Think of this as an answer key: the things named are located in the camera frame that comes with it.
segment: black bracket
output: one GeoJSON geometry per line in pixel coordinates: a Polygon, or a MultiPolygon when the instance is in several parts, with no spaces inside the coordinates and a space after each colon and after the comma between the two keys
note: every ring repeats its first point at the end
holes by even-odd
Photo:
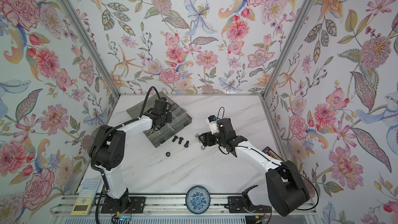
{"type": "MultiPolygon", "coordinates": [[[[125,214],[142,214],[145,207],[145,197],[129,197],[130,202],[132,202],[132,209],[129,208],[125,214]]],[[[112,209],[110,203],[105,201],[105,206],[101,208],[101,214],[114,214],[116,210],[112,209]]]]}

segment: blue flower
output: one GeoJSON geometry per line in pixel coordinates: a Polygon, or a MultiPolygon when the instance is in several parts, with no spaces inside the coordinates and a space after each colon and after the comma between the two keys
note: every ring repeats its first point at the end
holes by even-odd
{"type": "Polygon", "coordinates": [[[47,158],[49,168],[53,171],[57,168],[57,164],[59,163],[60,156],[58,154],[50,154],[50,157],[47,158]]]}
{"type": "Polygon", "coordinates": [[[193,20],[193,26],[190,31],[185,32],[186,36],[193,36],[196,33],[197,27],[202,27],[202,29],[211,34],[217,32],[217,30],[213,29],[213,26],[210,23],[207,23],[203,20],[206,18],[207,14],[210,11],[209,3],[201,4],[198,6],[198,9],[195,8],[196,0],[185,0],[184,6],[188,10],[188,18],[193,20]]]}
{"type": "Polygon", "coordinates": [[[105,125],[105,122],[102,120],[103,117],[106,116],[106,109],[104,112],[99,114],[100,112],[97,111],[97,108],[93,108],[93,117],[87,116],[83,119],[83,122],[92,126],[93,124],[100,124],[100,125],[105,125]]]}
{"type": "Polygon", "coordinates": [[[5,22],[3,22],[0,19],[0,36],[3,36],[3,34],[5,33],[6,35],[8,35],[8,30],[6,29],[8,28],[8,24],[6,24],[5,22]]]}
{"type": "Polygon", "coordinates": [[[398,155],[398,83],[397,91],[387,94],[384,99],[387,102],[387,109],[383,113],[371,115],[362,110],[356,110],[356,113],[365,124],[383,121],[386,126],[390,127],[386,135],[387,144],[398,155]]]}

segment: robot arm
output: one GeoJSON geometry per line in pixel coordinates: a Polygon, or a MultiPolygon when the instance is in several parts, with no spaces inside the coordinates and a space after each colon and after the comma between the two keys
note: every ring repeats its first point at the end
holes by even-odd
{"type": "Polygon", "coordinates": [[[211,132],[198,136],[204,146],[218,144],[219,148],[224,147],[227,154],[246,161],[266,178],[266,189],[254,186],[246,192],[249,205],[272,205],[280,215],[287,216],[310,199],[293,162],[274,159],[254,147],[245,137],[236,136],[229,118],[217,119],[213,115],[206,122],[211,132]]]}

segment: floral wallpaper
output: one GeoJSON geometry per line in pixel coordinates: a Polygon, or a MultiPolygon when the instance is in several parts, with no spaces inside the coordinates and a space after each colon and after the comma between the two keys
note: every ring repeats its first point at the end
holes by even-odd
{"type": "Polygon", "coordinates": [[[115,105],[75,32],[56,0],[0,0],[2,224],[51,219],[115,105]]]}
{"type": "Polygon", "coordinates": [[[397,67],[396,0],[315,0],[267,105],[324,224],[398,224],[397,67]]]}
{"type": "Polygon", "coordinates": [[[121,93],[196,94],[260,93],[304,0],[70,1],[121,93]]]}

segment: blue and white bowl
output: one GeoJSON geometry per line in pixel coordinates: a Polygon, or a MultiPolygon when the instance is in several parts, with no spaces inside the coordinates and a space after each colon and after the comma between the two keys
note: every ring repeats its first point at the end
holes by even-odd
{"type": "Polygon", "coordinates": [[[194,214],[203,214],[210,206],[210,194],[205,187],[193,186],[185,197],[185,204],[194,214]]]}

